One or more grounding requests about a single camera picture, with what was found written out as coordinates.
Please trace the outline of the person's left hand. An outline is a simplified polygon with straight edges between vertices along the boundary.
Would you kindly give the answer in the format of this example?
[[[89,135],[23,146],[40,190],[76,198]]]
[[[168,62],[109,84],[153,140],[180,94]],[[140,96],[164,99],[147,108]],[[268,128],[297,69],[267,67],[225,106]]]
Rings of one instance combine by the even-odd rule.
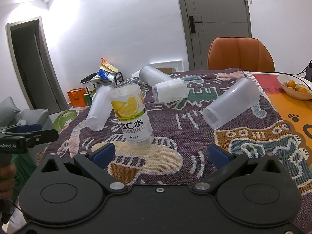
[[[0,168],[0,198],[7,200],[13,195],[15,185],[16,165],[11,163],[8,166]]]

